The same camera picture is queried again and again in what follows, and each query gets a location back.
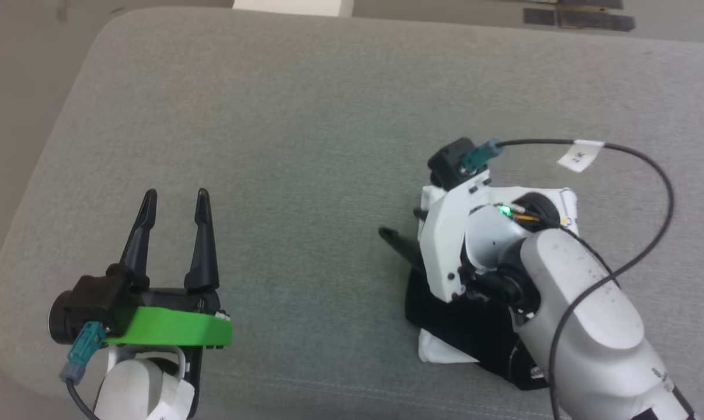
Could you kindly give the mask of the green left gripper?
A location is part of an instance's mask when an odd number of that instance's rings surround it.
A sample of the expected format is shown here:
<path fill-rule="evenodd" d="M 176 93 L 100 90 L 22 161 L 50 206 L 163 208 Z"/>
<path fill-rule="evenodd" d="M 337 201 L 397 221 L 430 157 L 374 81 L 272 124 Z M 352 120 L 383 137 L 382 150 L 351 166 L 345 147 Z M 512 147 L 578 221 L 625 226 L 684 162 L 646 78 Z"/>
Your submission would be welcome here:
<path fill-rule="evenodd" d="M 149 282 L 149 236 L 156 221 L 157 198 L 155 189 L 145 192 L 120 258 L 120 265 L 144 278 L 144 282 Z M 219 271 L 210 193 L 205 188 L 200 188 L 197 194 L 194 222 L 197 234 L 191 268 L 184 277 L 184 288 L 191 293 L 211 292 L 219 288 Z M 64 292 L 56 298 L 48 316 L 51 338 L 60 345 L 72 345 L 80 329 L 63 311 L 67 295 L 68 292 Z M 109 345 L 216 348 L 232 345 L 232 333 L 232 322 L 223 316 L 162 307 L 139 307 L 125 333 L 117 337 L 107 332 L 104 342 Z"/>

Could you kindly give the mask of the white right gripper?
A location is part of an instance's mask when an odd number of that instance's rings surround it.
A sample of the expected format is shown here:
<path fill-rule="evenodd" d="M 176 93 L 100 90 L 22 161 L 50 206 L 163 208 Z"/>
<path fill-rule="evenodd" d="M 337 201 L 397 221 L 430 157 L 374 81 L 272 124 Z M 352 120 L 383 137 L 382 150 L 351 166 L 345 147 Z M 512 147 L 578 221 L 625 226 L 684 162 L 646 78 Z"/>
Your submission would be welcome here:
<path fill-rule="evenodd" d="M 520 198 L 537 193 L 554 205 L 563 220 L 561 188 L 496 188 L 491 176 L 480 173 L 446 191 L 434 185 L 421 189 L 420 207 L 413 208 L 419 221 L 419 242 L 389 227 L 378 234 L 414 270 L 425 273 L 430 292 L 450 303 L 466 292 L 459 274 L 466 260 L 478 274 L 496 268 L 498 257 L 514 242 L 530 236 L 506 214 Z"/>

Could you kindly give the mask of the black and white T-shirt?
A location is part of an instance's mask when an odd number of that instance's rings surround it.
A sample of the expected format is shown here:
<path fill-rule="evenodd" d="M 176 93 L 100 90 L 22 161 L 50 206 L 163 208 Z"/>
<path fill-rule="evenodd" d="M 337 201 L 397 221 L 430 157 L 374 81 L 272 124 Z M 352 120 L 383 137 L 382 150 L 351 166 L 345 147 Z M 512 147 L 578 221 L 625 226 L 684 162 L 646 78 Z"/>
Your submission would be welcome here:
<path fill-rule="evenodd" d="M 568 188 L 494 188 L 485 202 L 513 201 L 570 227 L 577 219 L 578 197 Z M 484 297 L 455 297 L 443 302 L 430 292 L 425 273 L 412 268 L 405 316 L 420 329 L 421 361 L 475 363 L 522 391 L 548 387 L 528 349 L 513 331 L 508 308 Z"/>

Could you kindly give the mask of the small black floor mat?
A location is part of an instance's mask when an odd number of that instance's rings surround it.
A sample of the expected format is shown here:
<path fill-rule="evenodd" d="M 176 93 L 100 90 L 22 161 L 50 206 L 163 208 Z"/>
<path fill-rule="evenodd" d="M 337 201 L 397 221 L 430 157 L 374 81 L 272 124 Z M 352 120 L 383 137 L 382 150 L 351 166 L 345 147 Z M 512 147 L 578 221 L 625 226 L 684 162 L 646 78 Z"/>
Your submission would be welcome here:
<path fill-rule="evenodd" d="M 555 9 L 523 8 L 523 24 L 531 26 L 557 26 Z"/>

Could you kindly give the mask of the white box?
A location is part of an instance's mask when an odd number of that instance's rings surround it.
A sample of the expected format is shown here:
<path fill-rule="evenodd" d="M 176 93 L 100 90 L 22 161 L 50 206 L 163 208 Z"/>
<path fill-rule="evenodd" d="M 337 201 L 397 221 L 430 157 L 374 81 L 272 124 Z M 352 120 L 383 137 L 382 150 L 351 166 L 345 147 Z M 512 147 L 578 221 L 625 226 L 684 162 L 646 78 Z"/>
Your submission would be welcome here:
<path fill-rule="evenodd" d="M 234 0 L 232 8 L 288 15 L 350 17 L 354 4 L 355 0 Z"/>

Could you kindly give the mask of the long black floor mat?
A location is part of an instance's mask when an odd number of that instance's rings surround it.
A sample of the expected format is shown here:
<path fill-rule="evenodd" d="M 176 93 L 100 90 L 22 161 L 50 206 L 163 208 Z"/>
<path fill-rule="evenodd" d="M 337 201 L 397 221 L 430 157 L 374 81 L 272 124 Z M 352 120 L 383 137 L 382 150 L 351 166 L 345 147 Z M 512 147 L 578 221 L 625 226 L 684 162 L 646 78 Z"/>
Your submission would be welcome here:
<path fill-rule="evenodd" d="M 571 29 L 631 32 L 636 28 L 634 17 L 605 12 L 560 9 L 557 12 L 557 18 L 560 27 L 570 27 Z"/>

